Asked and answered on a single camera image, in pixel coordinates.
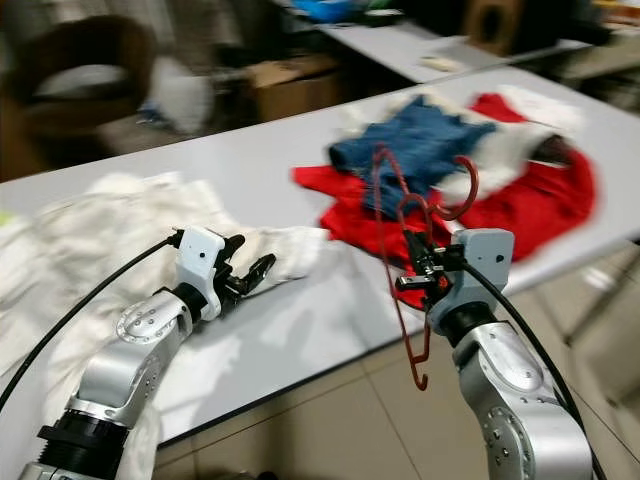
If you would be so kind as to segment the red plastic clothes hanger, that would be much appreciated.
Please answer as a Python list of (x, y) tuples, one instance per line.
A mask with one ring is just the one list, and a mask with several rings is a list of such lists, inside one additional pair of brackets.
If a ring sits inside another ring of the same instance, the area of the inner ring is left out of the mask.
[[(406, 220), (404, 220), (404, 215), (411, 210), (411, 207), (417, 207), (417, 209), (422, 212), (422, 224), (424, 224), (422, 233), (424, 233), (426, 239), (428, 239), (426, 246), (430, 247), (434, 241), (434, 228), (442, 225), (444, 221), (453, 221), (456, 220), (458, 216), (465, 214), (471, 205), (474, 204), (475, 198), (477, 197), (477, 188), (480, 186), (476, 166), (472, 163), (470, 157), (466, 155), (456, 155), (453, 161), (454, 163), (460, 164), (467, 172), (468, 192), (462, 204), (458, 204), (454, 209), (449, 209), (449, 207), (439, 204), (431, 204), (425, 196), (412, 192), (411, 189), (408, 188), (407, 180), (404, 179), (401, 165), (397, 163), (396, 155), (394, 155), (393, 152), (390, 151), (390, 148), (385, 146), (384, 143), (379, 143), (379, 145), (375, 147), (374, 154), (372, 154), (369, 186), (372, 200), (374, 200), (374, 209), (372, 209), (372, 211), (374, 211), (378, 229), (381, 230), (381, 225), (383, 225), (381, 220), (384, 218), (383, 207), (381, 207), (381, 198), (383, 198), (383, 193), (381, 193), (381, 168), (383, 168), (383, 165), (388, 165), (394, 174), (394, 178), (396, 178), (398, 182), (399, 188), (402, 189), (401, 200), (399, 200), (398, 204), (394, 206), (392, 210), (393, 214), (396, 215), (398, 227), (402, 229), (403, 233), (408, 234), (408, 236), (413, 239), (415, 230), (408, 228), (408, 224)], [(404, 314), (401, 311), (398, 289), (396, 285), (394, 285), (392, 274), (390, 274), (387, 242), (379, 236), (378, 244), (379, 256), (381, 261), (383, 261), (385, 278), (387, 278), (387, 285), (390, 292), (390, 301), (392, 301), (392, 310), (396, 312), (404, 352), (407, 353), (408, 361), (410, 361), (411, 378), (417, 388), (426, 390), (429, 385), (429, 376), (426, 375), (425, 372), (419, 371), (419, 365), (429, 361), (430, 342), (429, 339), (425, 339), (424, 342), (422, 342), (420, 352), (416, 352), (415, 349), (413, 349), (410, 329), (408, 329), (407, 321), (404, 320)]]

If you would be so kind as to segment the blue denim garment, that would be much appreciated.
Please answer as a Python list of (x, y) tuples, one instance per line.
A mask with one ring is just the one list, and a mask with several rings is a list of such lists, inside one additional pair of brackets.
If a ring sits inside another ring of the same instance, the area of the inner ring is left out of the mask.
[(372, 174), (372, 159), (380, 145), (396, 157), (408, 191), (425, 197), (440, 180), (465, 170), (454, 160), (457, 156), (472, 154), (479, 142), (494, 132), (497, 124), (467, 122), (461, 114), (430, 104), (428, 96), (421, 93), (384, 122), (367, 124), (358, 128), (355, 136), (333, 143), (326, 154), (339, 172), (356, 175), (367, 184), (378, 182), (378, 191), (367, 192), (364, 205), (374, 209), (379, 201), (381, 211), (392, 218), (404, 192), (387, 163), (381, 164), (378, 174)]

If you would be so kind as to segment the red garment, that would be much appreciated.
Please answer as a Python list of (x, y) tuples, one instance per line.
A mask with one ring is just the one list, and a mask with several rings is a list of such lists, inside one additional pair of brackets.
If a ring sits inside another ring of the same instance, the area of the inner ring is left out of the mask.
[[(321, 215), (321, 227), (328, 229), (337, 241), (379, 257), (379, 236), (387, 242), (389, 265), (396, 269), (407, 266), (406, 243), (396, 215), (384, 214), (381, 230), (372, 207), (364, 205), (369, 184), (356, 175), (333, 168), (326, 155), (321, 166), (297, 166), (294, 183), (324, 193), (334, 204)], [(439, 192), (430, 191), (428, 201), (448, 209)], [(444, 221), (434, 228), (438, 241), (451, 238), (451, 224), (467, 228), (499, 228), (515, 234), (515, 259), (525, 260), (540, 247), (564, 233), (581, 227), (593, 215), (596, 206), (596, 183), (589, 157), (571, 140), (550, 140), (532, 156), (520, 178), (484, 198), (476, 197), (465, 214)], [(424, 230), (422, 212), (417, 207), (404, 215), (408, 228)]]

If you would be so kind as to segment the white fluffy garment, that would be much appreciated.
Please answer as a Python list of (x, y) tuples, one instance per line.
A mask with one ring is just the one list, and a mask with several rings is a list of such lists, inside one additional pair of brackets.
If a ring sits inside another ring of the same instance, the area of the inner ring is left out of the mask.
[[(516, 84), (499, 84), (493, 92), (480, 93), (467, 108), (433, 87), (417, 87), (404, 93), (394, 93), (387, 108), (372, 113), (357, 108), (344, 109), (346, 125), (340, 128), (338, 141), (355, 136), (357, 129), (367, 124), (384, 122), (394, 110), (403, 108), (413, 96), (421, 93), (428, 96), (430, 104), (438, 105), (447, 113), (461, 114), (467, 122), (497, 124), (497, 132), (484, 137), (468, 155), (479, 175), (479, 198), (492, 195), (520, 178), (532, 156), (544, 143), (571, 140), (586, 125), (581, 108)], [(449, 174), (430, 191), (433, 189), (448, 204), (458, 204), (467, 196), (468, 175), (465, 170)]]

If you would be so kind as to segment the open cardboard box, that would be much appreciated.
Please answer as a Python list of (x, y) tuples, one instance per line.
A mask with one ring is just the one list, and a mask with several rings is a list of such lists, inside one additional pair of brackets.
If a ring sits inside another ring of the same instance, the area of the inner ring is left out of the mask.
[(343, 102), (342, 67), (326, 54), (261, 61), (247, 68), (261, 122), (330, 108)]

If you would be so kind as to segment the small white paper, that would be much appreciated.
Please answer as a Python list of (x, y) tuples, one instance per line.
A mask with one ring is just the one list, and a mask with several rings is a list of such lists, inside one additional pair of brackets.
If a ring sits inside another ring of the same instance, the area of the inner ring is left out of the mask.
[(419, 59), (421, 68), (429, 69), (431, 72), (438, 73), (456, 73), (461, 68), (461, 64), (451, 58), (443, 58), (443, 56), (426, 55)]

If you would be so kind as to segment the white bag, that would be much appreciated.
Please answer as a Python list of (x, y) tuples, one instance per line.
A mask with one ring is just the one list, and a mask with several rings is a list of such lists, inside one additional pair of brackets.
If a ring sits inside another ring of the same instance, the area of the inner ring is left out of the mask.
[(196, 76), (178, 60), (160, 56), (152, 72), (148, 101), (182, 134), (197, 134), (205, 128), (214, 109), (210, 78)]

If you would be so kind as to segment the long grey table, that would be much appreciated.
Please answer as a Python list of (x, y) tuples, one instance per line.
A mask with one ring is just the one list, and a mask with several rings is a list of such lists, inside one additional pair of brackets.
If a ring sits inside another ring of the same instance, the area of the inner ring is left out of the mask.
[[(315, 28), (349, 49), (360, 52), (366, 58), (376, 61), (376, 63), (416, 84), (467, 76), (467, 74), (480, 72), (480, 70), (500, 69), (521, 63), (521, 61), (548, 58), (548, 56), (563, 54), (563, 52), (586, 49), (589, 46), (584, 42), (563, 38), (556, 46), (503, 58), (503, 56), (490, 54), (490, 52), (467, 45), (466, 37), (436, 36), (433, 32), (408, 22), (383, 27), (320, 24)], [(425, 67), (422, 64), (424, 58), (452, 60), (454, 69), (436, 70)]]

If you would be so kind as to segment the blue object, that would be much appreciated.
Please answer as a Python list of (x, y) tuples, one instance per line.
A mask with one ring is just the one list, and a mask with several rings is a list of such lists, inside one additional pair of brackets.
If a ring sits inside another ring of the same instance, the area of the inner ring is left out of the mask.
[(361, 12), (357, 0), (291, 0), (294, 9), (321, 24), (347, 22)]

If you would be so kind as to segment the brown round chair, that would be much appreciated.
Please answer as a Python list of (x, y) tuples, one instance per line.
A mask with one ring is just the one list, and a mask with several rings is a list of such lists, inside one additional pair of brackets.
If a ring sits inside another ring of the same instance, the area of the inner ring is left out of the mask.
[[(154, 33), (124, 15), (92, 15), (61, 23), (20, 45), (3, 91), (17, 102), (23, 127), (35, 138), (93, 136), (101, 125), (131, 116), (150, 93)], [(115, 67), (122, 77), (67, 97), (41, 93), (47, 81), (81, 67)]]

